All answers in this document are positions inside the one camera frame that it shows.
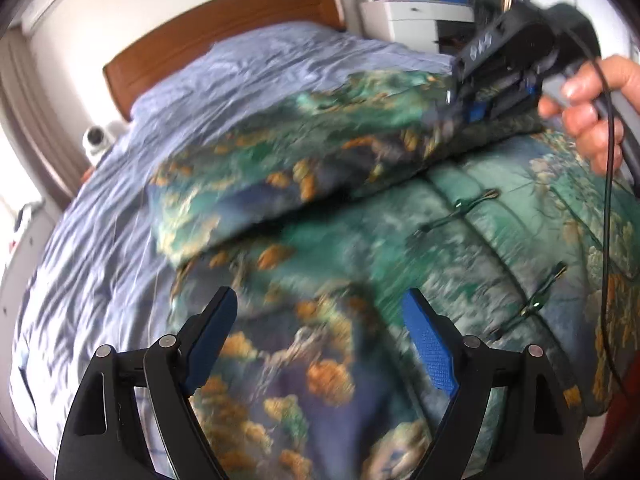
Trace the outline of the right hand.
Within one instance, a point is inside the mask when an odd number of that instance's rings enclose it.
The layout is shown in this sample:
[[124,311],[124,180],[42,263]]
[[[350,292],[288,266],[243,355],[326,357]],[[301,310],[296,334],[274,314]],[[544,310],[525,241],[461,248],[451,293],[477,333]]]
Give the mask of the right hand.
[[[629,58],[612,55],[598,62],[608,88],[620,90],[629,103],[639,110],[639,65]],[[591,63],[585,63],[562,87],[562,95],[570,100],[570,107],[543,96],[538,103],[538,113],[547,119],[560,115],[564,131],[571,136],[582,158],[590,162],[591,169],[604,176],[608,161],[612,159],[617,170],[623,161],[620,144],[624,138],[624,127],[618,118],[614,122],[615,148],[608,156],[608,122],[599,119],[592,101],[600,96],[603,86]]]

